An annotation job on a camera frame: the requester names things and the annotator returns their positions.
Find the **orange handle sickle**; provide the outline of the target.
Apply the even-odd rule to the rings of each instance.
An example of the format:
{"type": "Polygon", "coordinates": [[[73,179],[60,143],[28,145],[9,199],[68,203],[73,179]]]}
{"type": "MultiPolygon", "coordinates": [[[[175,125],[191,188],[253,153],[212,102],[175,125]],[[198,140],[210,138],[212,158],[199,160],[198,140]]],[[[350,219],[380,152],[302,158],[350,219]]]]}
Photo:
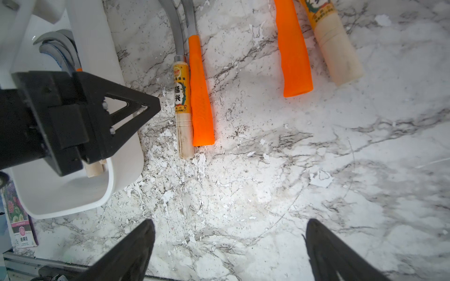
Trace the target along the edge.
{"type": "Polygon", "coordinates": [[[275,0],[278,48],[284,76],[284,97],[314,89],[307,47],[292,0],[275,0]]]}
{"type": "Polygon", "coordinates": [[[194,4],[192,0],[182,0],[181,3],[189,36],[193,145],[196,147],[214,145],[213,116],[203,68],[200,37],[196,29],[194,4]]]}
{"type": "Polygon", "coordinates": [[[57,31],[47,32],[37,39],[34,39],[33,45],[41,45],[43,43],[58,44],[64,47],[70,53],[70,56],[75,63],[75,71],[83,70],[75,44],[75,39],[71,30],[60,29],[57,31]]]}

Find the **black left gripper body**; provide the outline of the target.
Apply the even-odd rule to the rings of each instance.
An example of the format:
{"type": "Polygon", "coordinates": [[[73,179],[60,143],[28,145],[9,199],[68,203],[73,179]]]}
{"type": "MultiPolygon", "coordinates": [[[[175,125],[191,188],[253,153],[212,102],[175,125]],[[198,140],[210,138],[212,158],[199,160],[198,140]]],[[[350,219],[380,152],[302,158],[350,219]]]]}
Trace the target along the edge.
{"type": "Polygon", "coordinates": [[[60,176],[112,157],[161,109],[159,99],[87,72],[12,75],[10,165],[44,159],[60,176]]]}

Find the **yellow label wooden sickle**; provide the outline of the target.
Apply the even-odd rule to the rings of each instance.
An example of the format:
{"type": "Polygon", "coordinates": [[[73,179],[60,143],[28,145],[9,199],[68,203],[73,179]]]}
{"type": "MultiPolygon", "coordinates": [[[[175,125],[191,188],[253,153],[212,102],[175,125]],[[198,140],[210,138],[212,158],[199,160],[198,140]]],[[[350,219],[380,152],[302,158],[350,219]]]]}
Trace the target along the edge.
{"type": "Polygon", "coordinates": [[[43,43],[39,47],[39,52],[52,57],[62,71],[67,73],[75,72],[75,63],[70,53],[58,44],[43,43]]]}
{"type": "Polygon", "coordinates": [[[364,74],[363,66],[332,1],[305,0],[300,3],[307,13],[335,85],[340,86],[361,78],[364,74]]]}
{"type": "Polygon", "coordinates": [[[194,157],[190,71],[185,56],[184,37],[178,13],[172,1],[159,0],[166,12],[175,42],[173,63],[175,119],[178,152],[182,159],[194,157]]]}

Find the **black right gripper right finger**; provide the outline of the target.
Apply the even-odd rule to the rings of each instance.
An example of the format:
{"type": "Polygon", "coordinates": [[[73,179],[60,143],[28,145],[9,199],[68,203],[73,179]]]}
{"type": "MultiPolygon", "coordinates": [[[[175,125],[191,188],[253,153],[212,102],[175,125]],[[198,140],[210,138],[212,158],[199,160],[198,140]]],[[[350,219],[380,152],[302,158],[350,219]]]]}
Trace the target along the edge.
{"type": "Polygon", "coordinates": [[[317,219],[307,223],[305,244],[316,281],[389,280],[317,219]]]}

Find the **bare wooden handle sickle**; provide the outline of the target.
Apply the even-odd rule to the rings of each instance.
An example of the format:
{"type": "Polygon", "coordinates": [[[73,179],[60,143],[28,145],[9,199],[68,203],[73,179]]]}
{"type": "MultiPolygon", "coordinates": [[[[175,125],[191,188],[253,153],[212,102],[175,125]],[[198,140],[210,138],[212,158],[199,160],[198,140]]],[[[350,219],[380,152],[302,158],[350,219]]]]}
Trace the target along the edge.
{"type": "Polygon", "coordinates": [[[96,177],[103,174],[105,172],[106,165],[107,161],[105,159],[102,159],[92,164],[83,161],[83,166],[88,178],[96,177]]]}

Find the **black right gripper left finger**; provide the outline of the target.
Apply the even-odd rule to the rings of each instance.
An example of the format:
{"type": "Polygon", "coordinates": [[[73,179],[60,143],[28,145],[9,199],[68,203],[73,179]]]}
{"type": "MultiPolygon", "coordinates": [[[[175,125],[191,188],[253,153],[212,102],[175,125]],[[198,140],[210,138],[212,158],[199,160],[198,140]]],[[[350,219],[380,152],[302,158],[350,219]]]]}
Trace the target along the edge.
{"type": "Polygon", "coordinates": [[[155,243],[155,226],[144,220],[77,281],[142,281],[155,243]]]}

